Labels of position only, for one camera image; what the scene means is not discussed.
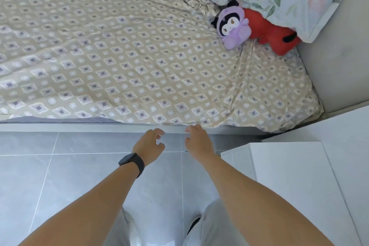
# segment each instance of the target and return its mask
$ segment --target smartwatch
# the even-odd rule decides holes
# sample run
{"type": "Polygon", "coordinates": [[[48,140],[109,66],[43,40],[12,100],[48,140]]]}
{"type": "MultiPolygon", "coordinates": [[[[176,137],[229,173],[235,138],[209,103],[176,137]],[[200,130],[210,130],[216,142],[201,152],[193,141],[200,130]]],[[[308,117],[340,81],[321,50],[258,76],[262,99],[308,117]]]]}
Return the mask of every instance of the smartwatch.
{"type": "Polygon", "coordinates": [[[145,164],[144,164],[144,161],[141,159],[141,157],[137,155],[136,153],[126,155],[123,159],[121,159],[118,162],[118,165],[121,166],[121,165],[125,165],[126,163],[130,163],[130,162],[133,162],[137,165],[138,170],[140,171],[137,178],[140,177],[140,175],[145,169],[145,164]]]}

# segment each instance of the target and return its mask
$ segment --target mattress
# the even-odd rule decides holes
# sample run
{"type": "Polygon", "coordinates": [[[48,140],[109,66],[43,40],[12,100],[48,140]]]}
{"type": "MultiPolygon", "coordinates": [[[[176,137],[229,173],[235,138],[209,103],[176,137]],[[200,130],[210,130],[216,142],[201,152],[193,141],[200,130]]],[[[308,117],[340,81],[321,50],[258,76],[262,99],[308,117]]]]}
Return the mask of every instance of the mattress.
{"type": "Polygon", "coordinates": [[[290,129],[322,106],[297,50],[226,50],[209,0],[0,0],[0,120],[290,129]]]}

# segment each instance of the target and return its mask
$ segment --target plush toy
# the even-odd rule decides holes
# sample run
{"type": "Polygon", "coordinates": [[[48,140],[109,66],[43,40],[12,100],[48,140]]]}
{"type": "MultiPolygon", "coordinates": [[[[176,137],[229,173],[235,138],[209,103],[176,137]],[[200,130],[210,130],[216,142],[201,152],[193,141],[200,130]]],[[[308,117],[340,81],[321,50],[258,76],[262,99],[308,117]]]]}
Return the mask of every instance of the plush toy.
{"type": "MultiPolygon", "coordinates": [[[[223,11],[238,5],[239,4],[236,0],[231,0],[228,3],[228,8],[224,9],[223,11]]],[[[248,26],[251,29],[249,38],[258,39],[260,44],[269,43],[270,48],[277,55],[283,56],[301,42],[301,39],[298,37],[296,31],[287,27],[281,27],[272,24],[270,21],[264,19],[263,16],[257,11],[243,8],[242,10],[244,11],[243,15],[245,18],[249,20],[248,26]]],[[[217,28],[214,23],[215,21],[217,23],[218,19],[215,18],[211,24],[217,28]]]]}
{"type": "Polygon", "coordinates": [[[222,37],[224,47],[228,50],[240,46],[251,34],[249,20],[245,19],[245,12],[239,6],[224,9],[212,24],[222,37]]]}

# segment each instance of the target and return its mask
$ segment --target right hand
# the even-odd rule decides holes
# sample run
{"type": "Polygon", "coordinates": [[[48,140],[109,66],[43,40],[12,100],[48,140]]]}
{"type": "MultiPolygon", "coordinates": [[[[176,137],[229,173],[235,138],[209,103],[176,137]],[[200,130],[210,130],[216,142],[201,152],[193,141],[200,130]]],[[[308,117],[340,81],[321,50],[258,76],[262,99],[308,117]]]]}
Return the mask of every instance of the right hand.
{"type": "Polygon", "coordinates": [[[186,132],[190,133],[190,137],[187,137],[184,142],[187,150],[195,160],[200,162],[202,159],[215,153],[213,143],[201,125],[189,126],[186,128],[186,132]]]}

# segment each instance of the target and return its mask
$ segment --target gray headboard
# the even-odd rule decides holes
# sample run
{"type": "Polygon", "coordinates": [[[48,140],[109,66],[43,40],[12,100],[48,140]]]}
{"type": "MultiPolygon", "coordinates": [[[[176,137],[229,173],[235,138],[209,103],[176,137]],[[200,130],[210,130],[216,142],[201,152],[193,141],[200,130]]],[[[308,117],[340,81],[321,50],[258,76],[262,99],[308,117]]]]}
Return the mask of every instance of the gray headboard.
{"type": "Polygon", "coordinates": [[[298,50],[326,112],[369,100],[369,0],[343,0],[298,50]]]}

